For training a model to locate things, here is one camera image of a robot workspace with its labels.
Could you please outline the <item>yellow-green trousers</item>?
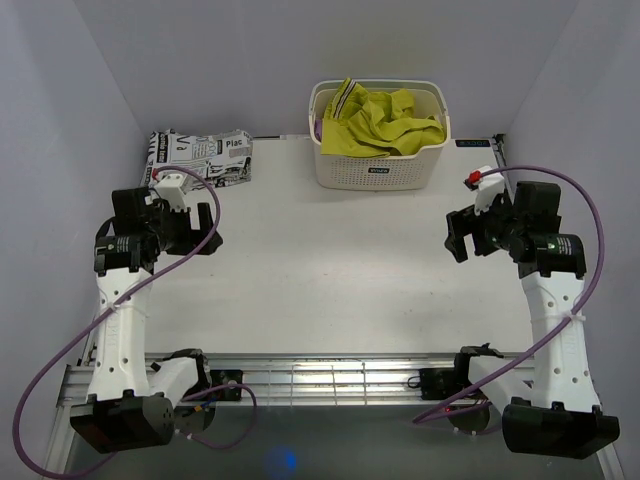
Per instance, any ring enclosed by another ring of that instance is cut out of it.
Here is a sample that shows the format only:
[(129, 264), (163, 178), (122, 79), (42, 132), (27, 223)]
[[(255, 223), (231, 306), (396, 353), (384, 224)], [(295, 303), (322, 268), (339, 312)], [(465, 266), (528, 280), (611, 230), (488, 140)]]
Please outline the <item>yellow-green trousers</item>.
[(435, 116), (415, 114), (409, 90), (371, 92), (347, 78), (325, 108), (321, 153), (352, 158), (412, 156), (445, 139), (445, 128)]

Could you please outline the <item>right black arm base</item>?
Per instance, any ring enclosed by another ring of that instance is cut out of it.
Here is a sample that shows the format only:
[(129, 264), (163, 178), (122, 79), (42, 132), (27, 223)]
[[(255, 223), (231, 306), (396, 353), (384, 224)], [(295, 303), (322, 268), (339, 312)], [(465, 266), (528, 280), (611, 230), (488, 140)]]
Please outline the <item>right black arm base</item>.
[[(420, 392), (423, 401), (441, 401), (457, 393), (466, 387), (465, 381), (460, 381), (453, 368), (422, 368), (418, 374), (407, 380), (407, 387)], [(454, 416), (448, 416), (447, 420), (458, 432), (464, 434), (481, 434), (489, 429), (491, 418), (488, 400), (482, 393), (473, 393), (466, 396), (470, 404), (452, 404), (445, 407), (443, 413), (453, 413), (485, 404), (483, 409)]]

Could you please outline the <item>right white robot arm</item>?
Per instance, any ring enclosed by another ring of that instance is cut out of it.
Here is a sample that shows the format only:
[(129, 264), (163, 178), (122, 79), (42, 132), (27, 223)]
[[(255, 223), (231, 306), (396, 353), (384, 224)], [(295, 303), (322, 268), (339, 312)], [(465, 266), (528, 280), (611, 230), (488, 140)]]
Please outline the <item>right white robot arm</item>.
[(583, 243), (560, 231), (561, 189), (521, 182), (514, 196), (503, 179), (470, 180), (473, 205), (447, 216), (446, 248), (457, 262), (474, 252), (506, 251), (518, 269), (534, 341), (534, 377), (521, 380), (497, 351), (464, 347), (451, 382), (464, 397), (480, 391), (501, 415), (503, 439), (515, 453), (585, 459), (618, 439), (619, 421), (603, 413), (593, 386), (579, 301), (585, 293)]

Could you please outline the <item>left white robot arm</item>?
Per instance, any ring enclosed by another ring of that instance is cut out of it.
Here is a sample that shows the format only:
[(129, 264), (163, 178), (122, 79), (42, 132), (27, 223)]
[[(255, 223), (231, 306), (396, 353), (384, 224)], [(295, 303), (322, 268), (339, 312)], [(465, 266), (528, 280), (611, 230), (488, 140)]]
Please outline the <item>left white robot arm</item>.
[(116, 190), (114, 214), (98, 230), (94, 271), (101, 311), (96, 362), (86, 400), (71, 410), (73, 429), (97, 452), (166, 445), (180, 400), (205, 397), (212, 387), (208, 360), (182, 349), (147, 373), (145, 323), (158, 257), (213, 254), (223, 243), (211, 207), (195, 211), (180, 193), (149, 187)]

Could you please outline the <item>folded newspaper print trousers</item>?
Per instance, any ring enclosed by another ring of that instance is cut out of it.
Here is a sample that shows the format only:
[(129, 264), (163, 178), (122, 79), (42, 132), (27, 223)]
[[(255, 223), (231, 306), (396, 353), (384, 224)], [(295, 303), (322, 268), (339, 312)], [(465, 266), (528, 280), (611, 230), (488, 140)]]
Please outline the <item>folded newspaper print trousers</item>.
[(148, 142), (145, 170), (140, 184), (154, 185), (152, 173), (164, 165), (178, 165), (196, 172), (214, 188), (251, 180), (253, 138), (244, 130), (196, 136), (173, 129), (154, 131)]

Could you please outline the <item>cream perforated laundry basket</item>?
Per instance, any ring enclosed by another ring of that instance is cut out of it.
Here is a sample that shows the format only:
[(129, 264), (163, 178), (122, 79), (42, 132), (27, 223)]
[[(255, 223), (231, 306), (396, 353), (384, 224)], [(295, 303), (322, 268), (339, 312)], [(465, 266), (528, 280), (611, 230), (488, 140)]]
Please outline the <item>cream perforated laundry basket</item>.
[(423, 147), (412, 156), (352, 158), (323, 155), (321, 142), (314, 135), (314, 122), (317, 118), (323, 118), (326, 106), (344, 80), (316, 84), (309, 100), (309, 131), (319, 184), (332, 189), (376, 191), (425, 187), (444, 147), (451, 140), (449, 110), (441, 89), (424, 80), (353, 79), (371, 92), (409, 90), (415, 98), (415, 114), (420, 117), (435, 116), (445, 128), (446, 139), (440, 145)]

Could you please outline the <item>purple garment in basket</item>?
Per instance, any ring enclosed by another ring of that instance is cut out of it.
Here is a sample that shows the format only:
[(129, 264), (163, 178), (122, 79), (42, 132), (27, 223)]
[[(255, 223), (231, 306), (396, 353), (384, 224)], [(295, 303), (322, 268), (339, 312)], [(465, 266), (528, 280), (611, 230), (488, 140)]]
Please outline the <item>purple garment in basket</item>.
[(322, 131), (323, 131), (323, 120), (321, 118), (317, 118), (314, 122), (314, 135), (319, 142), (322, 141)]

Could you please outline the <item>aluminium rail frame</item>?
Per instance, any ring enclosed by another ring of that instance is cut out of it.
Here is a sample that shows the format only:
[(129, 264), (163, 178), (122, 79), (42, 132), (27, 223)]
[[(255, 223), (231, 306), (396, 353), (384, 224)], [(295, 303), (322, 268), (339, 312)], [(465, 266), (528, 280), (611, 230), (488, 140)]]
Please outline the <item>aluminium rail frame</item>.
[(457, 265), (443, 247), (445, 214), (471, 200), (462, 177), (495, 161), (491, 144), (449, 143), (423, 189), (332, 190), (309, 137), (256, 139), (251, 180), (220, 191), (221, 249), (152, 290), (149, 358), (199, 346), (242, 372), (244, 404), (367, 408), (418, 405), (408, 379), (465, 344), (518, 353), (531, 334), (514, 265)]

